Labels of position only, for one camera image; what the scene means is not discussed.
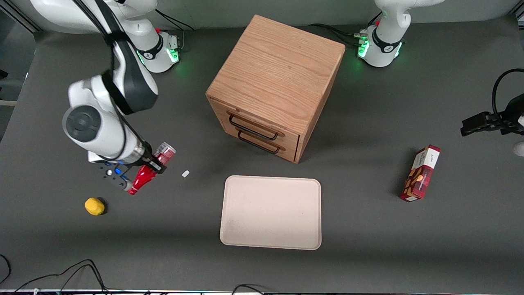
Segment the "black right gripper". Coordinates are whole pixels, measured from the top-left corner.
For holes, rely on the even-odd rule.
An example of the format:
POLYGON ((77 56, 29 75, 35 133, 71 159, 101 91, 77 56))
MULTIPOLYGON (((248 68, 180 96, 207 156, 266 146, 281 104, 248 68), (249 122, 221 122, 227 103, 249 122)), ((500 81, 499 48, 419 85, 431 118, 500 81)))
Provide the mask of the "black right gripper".
POLYGON ((168 163, 168 155, 164 153, 159 153, 159 155, 153 156, 151 159, 146 160, 143 158, 139 166, 149 168, 154 174, 163 174, 167 169, 166 164, 168 163))

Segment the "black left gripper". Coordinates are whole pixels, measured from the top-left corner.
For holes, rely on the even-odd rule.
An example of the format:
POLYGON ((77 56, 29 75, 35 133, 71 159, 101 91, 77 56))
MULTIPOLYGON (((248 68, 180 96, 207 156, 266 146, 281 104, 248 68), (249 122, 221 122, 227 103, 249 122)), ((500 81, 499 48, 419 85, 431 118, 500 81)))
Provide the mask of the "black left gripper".
POLYGON ((523 136, 524 127, 519 119, 524 115, 524 94, 519 95, 507 104, 504 111, 499 113, 500 119, 503 121, 500 129, 500 120, 498 114, 483 111, 474 117, 470 117, 462 121, 461 136, 469 136, 477 132, 491 132, 500 129, 501 135, 505 136, 509 133, 514 133, 523 136))

